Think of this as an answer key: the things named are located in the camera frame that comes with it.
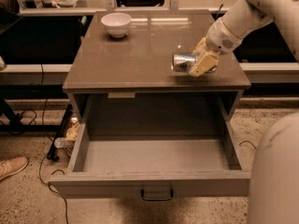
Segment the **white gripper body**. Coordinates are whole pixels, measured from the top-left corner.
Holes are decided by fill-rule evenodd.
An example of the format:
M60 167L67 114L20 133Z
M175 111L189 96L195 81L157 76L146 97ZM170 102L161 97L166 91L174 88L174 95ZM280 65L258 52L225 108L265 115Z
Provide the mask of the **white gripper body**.
M222 18L217 19L206 33L206 45L209 49L225 54L234 51L242 40L234 35Z

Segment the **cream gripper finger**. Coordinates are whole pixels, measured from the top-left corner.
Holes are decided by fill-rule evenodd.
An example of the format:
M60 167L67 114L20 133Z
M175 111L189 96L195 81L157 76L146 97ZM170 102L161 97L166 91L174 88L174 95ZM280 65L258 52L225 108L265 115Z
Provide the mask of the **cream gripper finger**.
M190 68L189 75L200 77L206 71L218 64L219 55L216 52L204 51L197 56L195 64Z
M192 54L199 56L206 52L206 39L203 37L192 51Z

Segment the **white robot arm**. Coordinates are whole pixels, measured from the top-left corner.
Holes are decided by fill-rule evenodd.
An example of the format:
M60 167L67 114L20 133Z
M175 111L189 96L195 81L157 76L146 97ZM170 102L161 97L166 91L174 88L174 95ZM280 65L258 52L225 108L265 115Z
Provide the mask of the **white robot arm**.
M298 0L237 0L192 53L188 74L199 77L252 31L273 21L294 56L299 52ZM275 122L255 153L247 224L299 224L299 113Z

